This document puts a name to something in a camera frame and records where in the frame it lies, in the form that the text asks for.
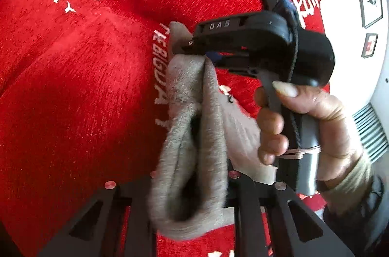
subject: red blanket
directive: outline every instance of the red blanket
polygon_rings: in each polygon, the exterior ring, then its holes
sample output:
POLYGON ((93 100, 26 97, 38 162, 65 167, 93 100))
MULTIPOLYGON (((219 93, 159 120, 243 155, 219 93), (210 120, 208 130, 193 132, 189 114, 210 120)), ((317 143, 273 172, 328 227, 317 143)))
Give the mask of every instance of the red blanket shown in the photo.
MULTIPOLYGON (((293 1, 323 32, 319 0, 293 1)), ((167 132, 169 22, 193 30, 260 9, 259 0, 0 0, 0 218, 26 256, 106 181, 154 169, 167 132)), ((255 115, 258 82, 218 77, 255 115)))

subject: human hand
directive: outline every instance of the human hand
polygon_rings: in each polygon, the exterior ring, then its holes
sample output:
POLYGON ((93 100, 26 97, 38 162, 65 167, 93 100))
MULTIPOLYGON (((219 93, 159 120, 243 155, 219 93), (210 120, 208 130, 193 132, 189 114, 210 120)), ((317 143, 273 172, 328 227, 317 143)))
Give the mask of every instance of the human hand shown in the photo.
MULTIPOLYGON (((317 179, 325 181, 328 188, 335 187, 347 176, 363 152, 353 118, 338 98, 318 87, 279 81, 273 82, 273 87, 285 107, 319 120, 321 153, 317 179)), ((261 129, 258 156, 265 165, 270 165, 275 156, 284 154, 289 146, 288 138, 281 134, 284 120, 281 114, 267 107, 267 96, 262 87, 255 91, 254 100, 262 107, 257 116, 261 129)))

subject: folded cloth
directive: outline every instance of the folded cloth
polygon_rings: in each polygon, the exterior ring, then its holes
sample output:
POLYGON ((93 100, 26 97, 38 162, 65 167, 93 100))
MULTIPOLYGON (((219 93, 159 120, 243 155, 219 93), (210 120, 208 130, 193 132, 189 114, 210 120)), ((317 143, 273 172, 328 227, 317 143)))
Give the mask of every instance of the folded cloth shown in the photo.
POLYGON ((260 182, 273 183, 276 170, 259 161, 256 122, 218 91, 212 61, 206 56, 173 57, 172 50, 191 38, 184 25, 170 24, 166 84, 171 128, 149 199, 154 226, 174 240, 233 223, 233 211, 223 210, 227 154, 235 169, 260 182))

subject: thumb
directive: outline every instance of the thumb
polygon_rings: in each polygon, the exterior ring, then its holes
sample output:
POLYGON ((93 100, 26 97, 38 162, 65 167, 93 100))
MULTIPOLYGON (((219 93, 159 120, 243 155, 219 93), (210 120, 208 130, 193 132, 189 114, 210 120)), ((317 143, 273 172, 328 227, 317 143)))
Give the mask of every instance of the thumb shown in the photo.
POLYGON ((274 81, 273 87, 281 103, 294 112, 307 113, 325 121, 344 118, 342 102, 319 87, 299 86, 280 81, 274 81))

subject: beige sleeve cuff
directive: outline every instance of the beige sleeve cuff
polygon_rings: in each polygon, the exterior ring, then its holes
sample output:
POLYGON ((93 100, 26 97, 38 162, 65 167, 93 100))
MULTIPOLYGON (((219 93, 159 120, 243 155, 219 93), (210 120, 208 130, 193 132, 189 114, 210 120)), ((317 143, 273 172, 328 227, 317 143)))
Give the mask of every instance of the beige sleeve cuff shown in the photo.
POLYGON ((320 194, 327 201, 329 210, 340 216, 362 200, 372 178, 371 162, 367 153, 363 152, 355 167, 339 185, 320 194))

